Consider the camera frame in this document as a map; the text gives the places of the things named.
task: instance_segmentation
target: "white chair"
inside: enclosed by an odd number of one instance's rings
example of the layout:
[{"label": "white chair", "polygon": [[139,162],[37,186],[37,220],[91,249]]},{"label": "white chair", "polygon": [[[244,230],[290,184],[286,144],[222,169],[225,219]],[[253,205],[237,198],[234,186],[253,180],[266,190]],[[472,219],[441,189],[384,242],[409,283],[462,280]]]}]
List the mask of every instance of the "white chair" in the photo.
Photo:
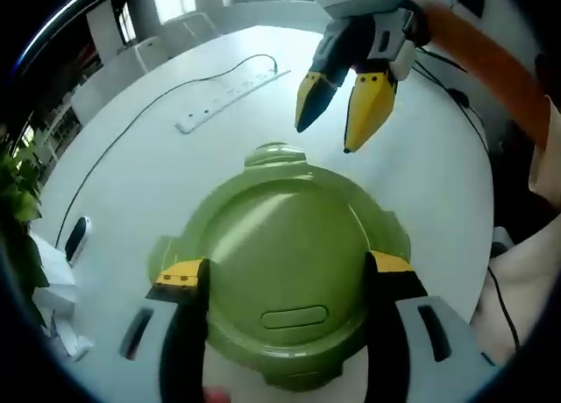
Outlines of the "white chair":
[{"label": "white chair", "polygon": [[169,52],[159,37],[145,39],[132,48],[146,74],[169,60]]},{"label": "white chair", "polygon": [[198,45],[220,36],[206,13],[200,11],[189,13],[182,21],[193,33]]},{"label": "white chair", "polygon": [[164,24],[160,38],[166,45],[170,59],[198,45],[194,33],[180,19]]}]

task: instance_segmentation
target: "green lid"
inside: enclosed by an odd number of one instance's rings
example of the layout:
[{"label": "green lid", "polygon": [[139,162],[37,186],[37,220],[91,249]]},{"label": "green lid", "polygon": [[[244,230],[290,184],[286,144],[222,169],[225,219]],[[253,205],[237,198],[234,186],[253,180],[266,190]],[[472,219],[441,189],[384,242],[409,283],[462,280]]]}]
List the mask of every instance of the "green lid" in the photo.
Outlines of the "green lid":
[{"label": "green lid", "polygon": [[365,254],[409,260],[407,234],[359,186],[261,146],[217,188],[178,238],[153,251],[154,282],[170,265],[209,258],[209,343],[271,384],[308,390],[363,346]]}]

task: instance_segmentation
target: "white power strip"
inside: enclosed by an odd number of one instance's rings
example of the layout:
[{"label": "white power strip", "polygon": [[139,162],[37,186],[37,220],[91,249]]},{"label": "white power strip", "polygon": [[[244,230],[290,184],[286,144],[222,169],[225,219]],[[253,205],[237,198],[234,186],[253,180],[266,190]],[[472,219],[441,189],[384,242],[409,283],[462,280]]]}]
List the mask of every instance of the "white power strip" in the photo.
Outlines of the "white power strip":
[{"label": "white power strip", "polygon": [[184,117],[179,123],[175,124],[175,128],[181,134],[190,134],[209,121],[213,116],[228,108],[235,101],[239,101],[243,97],[251,94],[251,92],[267,85],[267,83],[271,81],[276,81],[288,73],[290,73],[290,70],[279,73],[275,73],[271,70],[266,73],[257,74],[255,77],[243,81],[234,88],[228,88],[220,98],[214,99],[209,106],[201,106],[200,112],[195,111],[189,113],[187,117]]}]

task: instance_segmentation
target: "power cable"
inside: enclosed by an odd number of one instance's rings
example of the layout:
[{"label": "power cable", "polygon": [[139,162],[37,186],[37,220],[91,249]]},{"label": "power cable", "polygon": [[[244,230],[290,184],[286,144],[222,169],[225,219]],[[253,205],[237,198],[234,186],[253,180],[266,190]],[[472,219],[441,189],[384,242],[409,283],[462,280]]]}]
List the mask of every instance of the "power cable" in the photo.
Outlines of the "power cable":
[{"label": "power cable", "polygon": [[518,338],[518,332],[516,331],[515,324],[513,323],[512,318],[510,318],[510,314],[507,311],[507,306],[505,305],[505,301],[502,299],[502,293],[501,293],[501,287],[499,286],[499,281],[495,277],[493,271],[491,270],[491,267],[487,267],[487,271],[489,272],[489,275],[493,280],[494,287],[497,289],[497,297],[499,298],[499,304],[501,305],[502,313],[505,315],[505,318],[507,319],[508,328],[510,329],[510,333],[512,334],[512,337],[515,341],[515,350],[516,353],[518,353],[518,351],[520,350],[520,339]]},{"label": "power cable", "polygon": [[[423,66],[421,63],[419,63],[418,61],[415,62],[422,70],[420,71],[418,68],[413,67],[413,69],[420,74],[422,77],[428,79],[429,81],[432,81],[434,83],[436,83],[436,85],[440,86],[442,89],[444,89],[448,95],[450,95],[450,98],[457,104],[457,106],[459,106],[459,108],[462,110],[462,112],[465,115],[465,118],[467,118],[467,120],[469,121],[470,125],[473,127],[473,129],[475,130],[475,132],[477,133],[479,140],[481,141],[481,144],[483,144],[483,147],[485,148],[486,152],[487,152],[487,156],[489,155],[489,151],[486,148],[486,144],[485,141],[483,140],[483,137],[481,137],[481,134],[479,133],[479,131],[477,130],[477,128],[475,127],[475,124],[473,123],[472,119],[468,116],[467,112],[465,112],[465,108],[470,109],[473,111],[473,113],[478,117],[478,119],[481,121],[481,123],[483,124],[483,119],[481,118],[481,116],[475,112],[475,110],[472,108],[472,106],[469,104],[469,99],[467,99],[467,95],[465,95],[463,92],[458,91],[456,89],[453,88],[446,88],[445,85],[443,85],[442,82],[440,82],[438,80],[438,78],[433,75],[425,66]],[[464,105],[462,105],[461,102],[463,102],[464,100],[459,100],[458,99],[458,94],[455,94],[455,92],[459,92],[460,94],[462,94],[463,96],[465,96],[467,103],[464,103]],[[513,340],[515,342],[515,350],[516,352],[518,352],[518,350],[520,349],[520,339],[518,337],[518,332],[516,331],[516,326],[512,321],[512,318],[510,317],[510,313],[507,310],[507,306],[505,305],[505,301],[502,299],[502,293],[501,293],[501,286],[499,285],[499,281],[497,280],[497,278],[495,277],[493,271],[491,270],[490,267],[487,267],[487,270],[489,271],[489,275],[491,276],[491,279],[493,280],[495,289],[497,291],[497,297],[499,298],[499,304],[501,305],[501,311],[505,316],[505,319],[507,320],[507,324],[508,324],[508,328],[510,329],[510,333],[512,334]]]},{"label": "power cable", "polygon": [[461,70],[461,71],[464,72],[464,73],[467,73],[467,70],[465,70],[463,67],[461,67],[461,66],[460,66],[456,61],[454,61],[454,60],[450,60],[449,58],[444,57],[444,56],[441,55],[441,54],[433,53],[432,51],[425,50],[425,49],[424,49],[423,47],[421,47],[421,46],[418,47],[418,50],[419,50],[420,53],[423,53],[423,54],[425,54],[425,55],[428,55],[428,56],[430,56],[430,57],[432,57],[432,58],[434,58],[434,59],[440,60],[440,61],[442,61],[442,62],[444,62],[444,63],[446,63],[446,64],[449,64],[449,65],[452,66],[452,67],[457,68],[458,70]]},{"label": "power cable", "polygon": [[450,98],[452,99],[452,101],[454,101],[457,106],[460,108],[460,110],[462,111],[462,113],[464,114],[465,118],[467,119],[468,123],[471,125],[471,127],[473,128],[473,130],[475,131],[475,133],[477,134],[479,141],[481,142],[481,144],[483,145],[483,148],[485,149],[485,152],[487,154],[487,156],[489,155],[489,150],[487,149],[486,146],[486,142],[483,139],[483,136],[481,136],[481,133],[479,133],[479,130],[477,130],[477,127],[475,126],[475,124],[473,123],[473,120],[470,118],[470,116],[467,114],[467,112],[465,111],[465,108],[471,108],[469,103],[462,105],[462,103],[460,102],[460,100],[458,99],[457,94],[454,93],[455,92],[459,92],[460,94],[464,95],[465,98],[467,98],[467,95],[465,95],[463,92],[458,91],[456,89],[452,89],[452,88],[446,88],[445,85],[443,85],[443,83],[435,76],[433,75],[423,64],[421,64],[419,61],[416,61],[415,64],[417,66],[419,66],[422,71],[420,71],[418,68],[416,68],[415,66],[413,66],[413,70],[415,70],[418,74],[420,74],[421,76],[423,76],[424,78],[432,81],[433,83],[436,83],[436,85],[438,85],[440,88],[444,89],[444,91],[450,96]]},{"label": "power cable", "polygon": [[89,176],[94,172],[94,170],[96,169],[96,167],[99,165],[99,163],[102,161],[103,158],[105,158],[105,156],[107,156],[107,154],[109,153],[109,151],[111,150],[111,148],[124,136],[124,134],[132,127],[133,124],[135,124],[137,122],[137,120],[147,111],[149,110],[157,101],[159,101],[161,98],[163,98],[166,95],[171,94],[172,92],[174,92],[175,90],[179,89],[179,88],[183,88],[184,86],[190,85],[191,83],[196,83],[198,81],[211,81],[213,79],[217,79],[219,77],[223,77],[226,76],[227,74],[233,72],[234,70],[238,69],[240,66],[242,66],[243,64],[245,64],[247,61],[255,59],[257,57],[267,57],[269,59],[271,59],[274,63],[274,72],[278,73],[279,72],[279,64],[277,63],[277,60],[269,54],[254,54],[251,55],[243,60],[241,60],[236,66],[232,67],[230,70],[226,70],[225,72],[222,72],[220,74],[215,74],[213,76],[210,77],[204,77],[202,79],[193,79],[190,81],[185,81],[183,83],[180,83],[177,86],[174,86],[171,89],[168,89],[166,92],[164,92],[163,94],[160,94],[158,96],[156,96],[156,98],[151,101],[148,105],[146,105],[133,119],[132,121],[126,126],[126,128],[123,130],[123,132],[121,134],[119,134],[117,136],[117,138],[115,138],[115,140],[113,140],[111,142],[111,144],[105,149],[105,151],[102,153],[102,155],[97,159],[96,163],[90,168],[90,170],[88,171],[88,173],[86,174],[86,176],[84,177],[82,184],[80,184],[80,186],[78,187],[78,189],[76,190],[74,197],[72,197],[72,201],[70,202],[70,204],[68,205],[67,211],[64,214],[64,218],[62,219],[62,224],[60,225],[60,229],[59,229],[59,233],[56,237],[56,243],[54,244],[54,247],[57,248],[59,246],[59,241],[60,241],[60,234],[62,233],[62,230],[64,228],[64,224],[68,218],[68,213],[70,213],[70,209],[72,208],[72,206],[74,205],[74,202],[76,200],[76,198],[78,197],[78,194],[82,191],[82,188],[84,187],[84,185],[86,184],[86,181],[88,180]]}]

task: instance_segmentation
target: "white table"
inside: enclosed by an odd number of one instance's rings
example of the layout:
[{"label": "white table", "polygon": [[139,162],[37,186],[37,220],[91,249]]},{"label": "white table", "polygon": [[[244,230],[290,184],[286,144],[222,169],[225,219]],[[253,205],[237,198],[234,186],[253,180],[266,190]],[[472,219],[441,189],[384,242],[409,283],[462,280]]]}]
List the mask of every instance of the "white table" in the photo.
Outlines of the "white table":
[{"label": "white table", "polygon": [[[169,304],[148,325],[135,361],[118,355],[132,317],[150,287],[147,256],[161,235],[178,235],[199,202],[240,173],[254,148],[284,141],[308,161],[341,173],[396,212],[408,231],[412,262],[430,294],[442,296],[467,321],[486,273],[493,229],[490,166],[479,139],[456,104],[412,74],[398,91],[394,114],[358,153],[343,154],[344,122],[354,83],[350,75],[323,116],[303,134],[294,128],[296,91],[321,36],[254,27],[198,46],[136,81],[109,103],[68,147],[42,193],[43,219],[33,230],[54,243],[67,205],[109,143],[154,97],[181,82],[218,74],[255,53],[270,53],[277,81],[233,103],[190,135],[174,124],[223,97],[240,81],[267,71],[266,58],[227,76],[179,89],[151,107],[92,173],[72,207],[88,216],[93,234],[75,266],[81,291],[75,327],[96,347],[70,366],[110,402],[158,401],[156,378]],[[258,373],[207,350],[207,385],[231,390],[236,402],[364,401],[366,353],[345,363],[344,376],[323,389],[292,395],[265,385]]]}]

